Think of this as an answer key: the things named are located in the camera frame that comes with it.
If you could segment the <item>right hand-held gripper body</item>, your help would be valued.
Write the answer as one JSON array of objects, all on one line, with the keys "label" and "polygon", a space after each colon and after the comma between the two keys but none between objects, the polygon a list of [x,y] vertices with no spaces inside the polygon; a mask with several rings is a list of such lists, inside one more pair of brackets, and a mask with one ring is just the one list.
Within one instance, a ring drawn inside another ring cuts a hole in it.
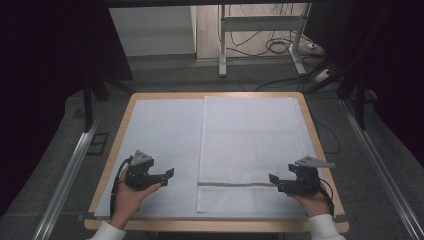
[{"label": "right hand-held gripper body", "polygon": [[313,196],[321,188],[319,168],[334,168],[334,163],[329,163],[311,156],[305,156],[294,164],[288,165],[288,170],[296,175],[296,179],[289,184],[288,194],[300,196]]}]

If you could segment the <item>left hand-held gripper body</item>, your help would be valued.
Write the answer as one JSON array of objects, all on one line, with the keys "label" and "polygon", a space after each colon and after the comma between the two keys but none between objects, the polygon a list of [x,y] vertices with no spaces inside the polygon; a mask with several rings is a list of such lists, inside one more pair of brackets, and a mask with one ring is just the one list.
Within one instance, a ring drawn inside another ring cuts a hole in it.
[{"label": "left hand-held gripper body", "polygon": [[154,159],[150,155],[137,150],[129,160],[125,184],[136,191],[143,191],[155,185],[155,179],[149,174],[153,165]]}]

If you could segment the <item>white mesh laundry bag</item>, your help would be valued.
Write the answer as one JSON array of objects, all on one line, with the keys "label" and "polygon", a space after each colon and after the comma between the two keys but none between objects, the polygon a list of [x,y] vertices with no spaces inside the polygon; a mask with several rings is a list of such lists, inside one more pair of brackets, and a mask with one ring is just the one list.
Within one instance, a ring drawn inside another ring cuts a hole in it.
[{"label": "white mesh laundry bag", "polygon": [[314,152],[297,99],[206,97],[197,211],[232,216],[301,213],[270,183],[292,180],[288,165]]}]

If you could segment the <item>person's right hand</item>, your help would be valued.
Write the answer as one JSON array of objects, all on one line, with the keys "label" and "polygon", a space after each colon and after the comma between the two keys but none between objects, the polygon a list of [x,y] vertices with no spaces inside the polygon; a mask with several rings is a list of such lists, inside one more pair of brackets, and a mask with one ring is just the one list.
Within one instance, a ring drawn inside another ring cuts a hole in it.
[{"label": "person's right hand", "polygon": [[330,207],[327,204],[325,196],[321,192],[317,192],[310,197],[294,194],[288,194],[288,197],[296,200],[309,218],[330,213]]}]

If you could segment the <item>person's left hand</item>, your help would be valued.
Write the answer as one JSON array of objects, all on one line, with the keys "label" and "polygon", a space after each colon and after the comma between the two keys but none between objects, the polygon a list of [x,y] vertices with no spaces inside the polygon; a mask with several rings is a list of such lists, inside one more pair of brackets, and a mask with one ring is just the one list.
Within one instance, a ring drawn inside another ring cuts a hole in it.
[{"label": "person's left hand", "polygon": [[114,213],[109,224],[117,229],[123,230],[127,223],[136,213],[142,202],[151,194],[158,191],[162,185],[155,184],[142,191],[135,191],[125,184],[127,169],[120,175],[118,189],[115,196]]}]

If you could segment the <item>white table cover sheet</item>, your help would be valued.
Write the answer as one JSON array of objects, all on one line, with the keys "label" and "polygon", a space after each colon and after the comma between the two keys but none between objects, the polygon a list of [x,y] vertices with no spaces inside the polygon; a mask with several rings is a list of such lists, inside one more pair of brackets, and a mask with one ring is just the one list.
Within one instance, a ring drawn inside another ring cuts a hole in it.
[{"label": "white table cover sheet", "polygon": [[140,150],[154,159],[151,174],[174,169],[167,186],[143,201],[139,218],[232,218],[232,219],[300,219],[274,215],[232,216],[197,211],[198,175],[202,144],[204,98],[172,100],[139,100],[124,131],[116,166]]}]

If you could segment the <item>black metal stand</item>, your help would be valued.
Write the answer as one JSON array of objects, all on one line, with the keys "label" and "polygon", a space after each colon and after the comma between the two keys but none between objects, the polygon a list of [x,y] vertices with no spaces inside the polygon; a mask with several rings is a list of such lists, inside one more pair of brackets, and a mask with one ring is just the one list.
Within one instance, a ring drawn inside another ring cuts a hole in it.
[{"label": "black metal stand", "polygon": [[362,130],[366,129],[364,123],[364,106],[366,78],[365,73],[365,53],[359,51],[344,68],[325,78],[321,82],[306,90],[306,94],[313,94],[336,80],[341,80],[337,90],[339,99],[348,99],[353,91],[356,91],[354,101],[354,119]]},{"label": "black metal stand", "polygon": [[84,102],[84,115],[85,127],[84,132],[88,133],[94,125],[94,115],[92,106],[92,96],[101,102],[109,98],[109,92],[106,89],[106,83],[122,90],[123,92],[132,95],[135,93],[133,88],[125,85],[121,81],[113,80],[111,77],[99,73],[87,75],[83,80],[83,102]]}]

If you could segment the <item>white power strip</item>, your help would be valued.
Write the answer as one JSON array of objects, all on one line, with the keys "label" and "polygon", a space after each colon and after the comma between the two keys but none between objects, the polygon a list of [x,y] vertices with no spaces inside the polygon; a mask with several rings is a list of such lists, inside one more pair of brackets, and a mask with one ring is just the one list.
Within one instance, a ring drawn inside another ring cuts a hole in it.
[{"label": "white power strip", "polygon": [[326,78],[328,78],[331,74],[332,74],[331,70],[324,69],[314,78],[314,81],[315,82],[321,82],[321,81],[325,80]]}]

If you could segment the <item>dark curtain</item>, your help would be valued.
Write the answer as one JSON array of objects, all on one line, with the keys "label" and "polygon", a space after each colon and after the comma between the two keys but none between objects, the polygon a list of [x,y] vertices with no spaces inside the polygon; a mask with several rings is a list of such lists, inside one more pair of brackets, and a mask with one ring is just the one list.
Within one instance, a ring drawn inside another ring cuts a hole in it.
[{"label": "dark curtain", "polygon": [[132,73],[108,7],[0,0],[0,217],[50,144],[66,99]]},{"label": "dark curtain", "polygon": [[305,35],[346,74],[338,95],[376,94],[374,109],[424,167],[424,0],[325,0]]}]

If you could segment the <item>white cabinet panel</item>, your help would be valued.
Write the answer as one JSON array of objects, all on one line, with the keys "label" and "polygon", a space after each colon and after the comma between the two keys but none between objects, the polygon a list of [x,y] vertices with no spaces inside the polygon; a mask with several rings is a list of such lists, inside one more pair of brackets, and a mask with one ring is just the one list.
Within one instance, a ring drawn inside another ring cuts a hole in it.
[{"label": "white cabinet panel", "polygon": [[126,56],[194,54],[193,6],[110,8]]}]

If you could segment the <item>aluminium floor rail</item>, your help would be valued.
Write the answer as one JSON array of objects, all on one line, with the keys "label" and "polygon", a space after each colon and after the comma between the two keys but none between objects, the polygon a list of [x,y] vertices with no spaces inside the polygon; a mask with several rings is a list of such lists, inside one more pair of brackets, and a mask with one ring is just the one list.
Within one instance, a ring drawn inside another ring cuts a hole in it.
[{"label": "aluminium floor rail", "polygon": [[355,135],[364,149],[376,175],[382,183],[387,195],[392,202],[398,216],[406,228],[411,240],[424,240],[424,227],[420,224],[417,215],[411,208],[409,202],[404,197],[399,187],[395,183],[392,175],[383,162],[377,148],[370,139],[366,130],[363,130],[354,116],[354,109],[348,100],[339,101],[343,108]]},{"label": "aluminium floor rail", "polygon": [[49,240],[82,161],[87,153],[90,142],[98,127],[100,119],[100,116],[96,116],[88,129],[81,134],[51,201],[49,202],[31,240]]}]

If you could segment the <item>white metal desk frame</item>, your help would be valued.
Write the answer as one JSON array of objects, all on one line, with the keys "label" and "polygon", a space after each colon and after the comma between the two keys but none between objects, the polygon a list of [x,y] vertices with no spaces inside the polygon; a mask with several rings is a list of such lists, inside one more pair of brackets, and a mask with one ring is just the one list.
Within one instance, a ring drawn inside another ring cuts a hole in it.
[{"label": "white metal desk frame", "polygon": [[300,15],[289,16],[248,16],[248,17],[227,17],[225,5],[221,5],[221,16],[219,22],[220,52],[219,71],[220,77],[227,75],[226,56],[226,33],[227,32],[251,32],[251,31],[294,31],[295,38],[289,45],[288,50],[297,73],[300,76],[306,74],[304,65],[299,57],[298,49],[300,39],[309,15],[311,3],[307,3]]}]

